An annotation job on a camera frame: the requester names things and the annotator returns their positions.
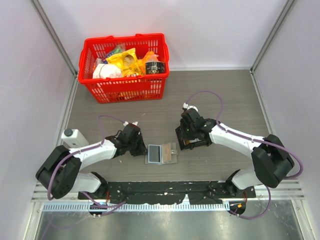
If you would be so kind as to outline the black VIP credit card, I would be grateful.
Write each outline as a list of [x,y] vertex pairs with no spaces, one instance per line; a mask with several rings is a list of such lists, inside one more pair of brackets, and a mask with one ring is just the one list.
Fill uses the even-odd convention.
[[149,145],[148,146],[148,162],[149,163],[160,163],[160,146],[159,145]]

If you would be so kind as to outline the grey leather card holder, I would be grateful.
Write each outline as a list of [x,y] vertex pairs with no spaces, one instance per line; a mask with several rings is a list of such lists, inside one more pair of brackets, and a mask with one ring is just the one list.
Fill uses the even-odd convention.
[[177,147],[176,147],[175,143],[170,143],[171,161],[168,161],[168,162],[165,162],[165,163],[162,163],[162,144],[156,145],[156,146],[160,146],[160,163],[150,163],[150,162],[148,162],[148,147],[147,147],[147,155],[145,156],[145,164],[146,165],[166,165],[166,164],[176,164],[177,163],[177,161],[178,161],[178,151],[177,151]]

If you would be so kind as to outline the gold credit card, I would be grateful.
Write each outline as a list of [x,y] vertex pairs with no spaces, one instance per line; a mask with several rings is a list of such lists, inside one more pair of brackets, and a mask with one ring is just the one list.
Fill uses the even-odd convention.
[[162,160],[162,163],[171,161],[171,144],[170,143],[161,145],[161,160]]

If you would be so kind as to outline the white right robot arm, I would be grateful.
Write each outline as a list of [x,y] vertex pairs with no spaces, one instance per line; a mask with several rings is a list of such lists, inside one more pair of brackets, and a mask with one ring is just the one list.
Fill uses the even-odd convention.
[[226,193],[238,197],[248,187],[265,185],[276,188],[293,169],[295,163],[275,135],[255,136],[229,128],[211,118],[203,118],[194,106],[183,106],[176,135],[181,150],[222,145],[252,161],[252,167],[238,169],[225,181]]

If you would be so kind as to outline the black card box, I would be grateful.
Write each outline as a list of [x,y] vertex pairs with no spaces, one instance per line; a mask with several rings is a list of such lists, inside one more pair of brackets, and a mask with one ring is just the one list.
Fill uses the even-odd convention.
[[[183,139],[182,130],[181,130],[180,126],[178,126],[175,129],[175,133],[176,133],[177,140],[178,140],[179,147],[180,147],[181,151],[182,150],[188,150],[188,149],[189,150],[193,150],[196,147],[202,147],[202,146],[209,146],[210,145],[207,141],[200,140],[198,138],[195,138],[195,139],[192,139],[192,140]],[[186,145],[184,141],[193,141],[193,143]]]

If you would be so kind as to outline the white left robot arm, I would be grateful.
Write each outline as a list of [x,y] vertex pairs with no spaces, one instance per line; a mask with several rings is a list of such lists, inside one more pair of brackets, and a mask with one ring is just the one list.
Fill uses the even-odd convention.
[[103,141],[79,148],[54,148],[35,174],[36,179],[46,188],[48,200],[61,199],[69,193],[80,198],[89,195],[93,199],[107,196],[108,183],[98,173],[80,171],[104,160],[112,160],[125,153],[144,156],[147,148],[137,122],[124,123],[124,129]]

